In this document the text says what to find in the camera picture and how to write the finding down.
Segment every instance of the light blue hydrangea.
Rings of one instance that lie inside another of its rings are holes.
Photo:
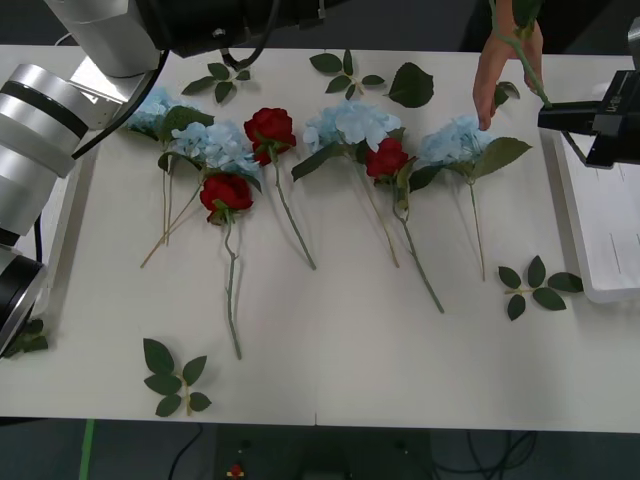
[[[476,162],[494,138],[479,130],[478,117],[463,115],[422,139],[416,168]]]
[[[384,113],[376,106],[344,100],[309,120],[302,139],[313,153],[331,142],[355,145],[363,140],[377,152],[387,134],[401,126],[398,117]]]

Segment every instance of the white table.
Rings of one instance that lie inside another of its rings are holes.
[[[0,53],[0,79],[25,62],[68,75],[81,59],[72,48],[2,47]],[[252,69],[256,83],[231,103],[219,107],[210,94],[194,102],[218,120],[239,123],[262,106],[286,108],[301,138],[307,119],[341,100],[323,93],[329,79],[311,68],[314,53],[267,51]],[[405,61],[434,75],[436,95],[422,109],[404,109],[380,93],[364,98],[403,120],[410,145],[474,111],[476,55],[354,57],[362,74],[388,81]],[[217,59],[171,57],[159,84],[177,94]],[[549,57],[547,92],[552,100],[577,100],[630,67],[627,58]],[[286,181],[317,272],[296,253],[269,170],[265,195],[240,222],[241,362],[226,327],[222,232],[194,206],[169,248],[140,270],[161,235],[159,153],[142,138],[113,135],[84,176],[91,182],[84,209],[79,186],[56,282],[62,307],[47,319],[53,349],[0,363],[0,415],[156,418],[159,397],[142,382],[148,375],[142,338],[152,337],[182,361],[209,355],[197,387],[213,405],[192,417],[198,421],[640,432],[638,304],[602,307],[579,297],[568,300],[565,312],[528,302],[516,322],[505,313],[504,287],[494,273],[499,265],[523,271],[540,254],[550,272],[576,268],[554,153],[543,155],[535,127],[539,100],[526,91],[521,72],[516,62],[505,70],[503,79],[516,83],[523,99],[500,110],[492,133],[534,148],[477,184],[486,283],[468,191],[454,179],[412,196],[410,225],[447,310],[440,315],[386,209],[402,265],[393,267],[348,164],[328,163],[295,188]],[[304,146],[298,155],[307,156]],[[288,167],[297,161],[294,154],[285,159]],[[190,196],[193,181],[188,169],[176,180],[176,206]],[[388,200],[378,195],[381,205]],[[175,419],[187,417],[181,411]]]

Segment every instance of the floor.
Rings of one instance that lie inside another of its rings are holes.
[[[269,45],[457,51],[474,11],[475,0],[448,0],[446,6],[443,9],[434,0],[351,0],[331,10],[323,26],[307,31],[277,31]],[[577,36],[566,53],[626,54],[626,31],[631,19],[638,15],[640,2],[637,0],[613,0]],[[397,30],[391,30],[390,25],[396,26]],[[42,0],[7,0],[0,5],[0,44],[52,45],[65,33]],[[40,420],[0,427],[0,478],[77,478],[84,425],[78,420]],[[167,478],[172,459],[196,431],[194,425],[182,423],[98,422],[90,478]],[[425,471],[431,460],[429,444],[433,459],[440,464],[458,469],[474,468],[464,431],[206,425],[202,437],[182,458],[174,479],[224,478],[230,463],[238,458],[242,458],[251,479],[295,478],[295,467],[302,453],[299,449],[292,450],[291,445],[298,445],[299,439],[306,441],[319,434],[337,445],[336,451],[347,459],[354,479],[430,480],[429,472]],[[474,432],[473,439],[483,465],[492,465],[499,460],[504,449],[504,432]],[[238,454],[237,445],[243,440],[249,440],[251,446]],[[398,442],[409,445],[405,447],[409,448],[408,453],[398,448]],[[640,478],[638,453],[639,435],[540,433],[529,461],[507,473],[505,478]],[[482,478],[480,475],[466,477]],[[441,478],[461,477],[441,474]]]

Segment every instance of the human hand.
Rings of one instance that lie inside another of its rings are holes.
[[[515,38],[513,31],[516,28],[516,24],[513,20],[511,1],[499,0],[496,14],[500,33],[504,36]],[[522,49],[540,81],[542,81],[542,45],[542,32],[538,22],[536,22],[531,37],[522,42]],[[480,55],[473,86],[473,101],[478,111],[480,130],[487,130],[491,126],[491,118],[496,113],[494,100],[496,84],[500,80],[500,75],[507,60],[510,58],[517,58],[513,48],[500,40],[496,32],[492,32]],[[535,93],[535,87],[531,79],[526,73],[524,77],[529,89]]]

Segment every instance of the green leaf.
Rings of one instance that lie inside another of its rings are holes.
[[[567,309],[562,297],[558,295],[555,290],[550,288],[543,287],[537,289],[533,292],[533,299],[547,310],[557,312],[559,310]]]
[[[160,400],[158,408],[156,408],[156,415],[163,418],[168,417],[175,413],[181,403],[182,397],[179,395],[169,395]]]
[[[200,92],[205,91],[207,88],[213,87],[216,83],[216,79],[213,77],[204,77],[200,80],[196,80],[195,82],[191,82],[186,88],[182,91],[183,95],[196,95]]]
[[[429,185],[436,178],[436,175],[440,173],[440,170],[442,170],[440,166],[427,166],[413,172],[411,178],[409,178],[409,191],[415,192]]]
[[[351,97],[353,97],[353,94],[356,92],[356,86],[355,85],[351,85],[349,87],[349,89],[347,90],[347,93],[344,95],[344,98],[346,98],[347,100],[351,100]]]
[[[351,56],[351,50],[347,49],[344,51],[342,63],[344,64],[344,73],[350,76],[353,75],[353,57]]]
[[[517,138],[496,138],[485,149],[480,160],[476,162],[471,174],[471,180],[477,180],[506,167],[515,162],[530,148],[530,145],[521,142]]]
[[[185,130],[192,123],[202,123],[205,127],[213,125],[213,117],[206,113],[199,112],[193,108],[177,106],[173,107],[164,118],[158,139],[165,145],[173,140],[171,132],[173,130]]]
[[[47,339],[43,336],[25,341],[22,346],[22,351],[24,353],[38,352],[40,350],[49,350],[49,342],[47,342]]]
[[[513,322],[516,318],[524,313],[524,310],[527,308],[527,302],[522,295],[514,295],[509,300],[509,305],[507,306],[507,314],[509,318]]]
[[[184,366],[184,369],[182,370],[182,378],[187,382],[187,385],[191,386],[198,381],[206,363],[207,357],[204,356],[194,358]]]
[[[582,279],[573,273],[560,272],[549,277],[547,282],[551,288],[560,290],[561,292],[581,293],[584,292]]]
[[[378,85],[382,85],[384,83],[384,78],[379,77],[378,75],[367,75],[362,79],[362,84],[365,87],[377,87]]]
[[[149,370],[158,375],[171,375],[175,365],[169,349],[157,340],[150,338],[145,338],[143,345],[144,359]]]
[[[236,86],[231,82],[218,83],[218,85],[216,85],[216,102],[224,102],[224,99],[227,98],[227,95],[229,95],[234,88],[236,88]]]
[[[24,332],[28,335],[38,335],[42,333],[44,323],[39,318],[31,320],[24,329]]]
[[[509,288],[519,288],[522,285],[520,275],[509,267],[498,267],[498,275],[500,280]]]
[[[336,142],[330,143],[326,147],[318,150],[302,163],[293,167],[293,169],[291,170],[293,181],[295,182],[302,177],[306,177],[310,173],[320,168],[322,164],[330,158],[338,157],[340,155],[342,155],[342,147]]]
[[[204,393],[193,392],[189,395],[189,406],[194,412],[202,412],[211,405],[211,400]]]
[[[144,383],[160,395],[173,395],[178,393],[182,387],[182,382],[173,375],[152,375],[144,380]]]
[[[249,73],[249,70],[242,70],[241,72],[238,72],[238,75],[236,75],[236,80],[241,82],[251,80],[251,73]]]
[[[338,73],[342,71],[342,62],[332,53],[321,53],[309,59],[311,65],[322,73]]]
[[[211,72],[211,76],[215,80],[225,81],[229,80],[229,69],[223,63],[210,63],[207,65],[209,72]]]
[[[324,93],[336,93],[341,92],[345,88],[351,85],[351,79],[346,75],[340,75],[329,82],[329,86]]]
[[[527,281],[531,288],[538,288],[544,282],[544,278],[547,276],[547,269],[540,258],[540,255],[536,255],[529,265],[527,270]]]
[[[413,63],[405,63],[393,79],[389,98],[406,108],[426,105],[433,97],[433,77]]]

